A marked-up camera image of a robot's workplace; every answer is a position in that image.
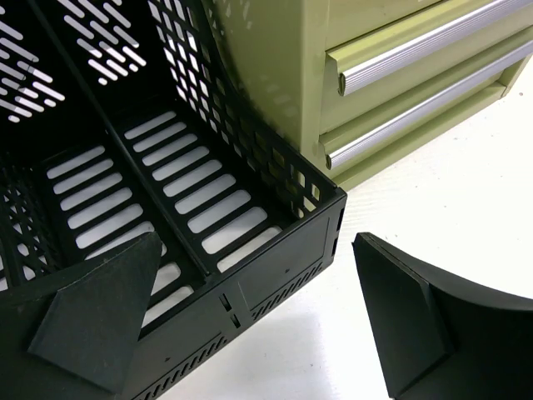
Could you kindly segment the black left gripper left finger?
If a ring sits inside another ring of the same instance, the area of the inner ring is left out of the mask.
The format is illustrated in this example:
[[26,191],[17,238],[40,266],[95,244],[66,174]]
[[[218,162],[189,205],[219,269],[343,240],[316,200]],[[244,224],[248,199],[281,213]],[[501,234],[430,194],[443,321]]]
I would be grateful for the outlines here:
[[2,393],[122,393],[161,254],[144,233],[3,291]]

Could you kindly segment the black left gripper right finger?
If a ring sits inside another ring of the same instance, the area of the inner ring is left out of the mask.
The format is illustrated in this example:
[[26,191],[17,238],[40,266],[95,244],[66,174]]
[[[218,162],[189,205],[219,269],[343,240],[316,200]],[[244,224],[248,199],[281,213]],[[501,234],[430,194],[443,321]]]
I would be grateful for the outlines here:
[[459,277],[376,235],[352,244],[392,399],[530,399],[532,301]]

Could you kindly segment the olive green drawer cabinet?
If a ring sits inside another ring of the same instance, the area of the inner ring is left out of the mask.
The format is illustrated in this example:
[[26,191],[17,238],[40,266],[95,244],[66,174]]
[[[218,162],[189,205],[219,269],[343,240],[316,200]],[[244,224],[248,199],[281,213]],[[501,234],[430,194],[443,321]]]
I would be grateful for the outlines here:
[[236,90],[350,189],[503,98],[529,1],[206,1]]

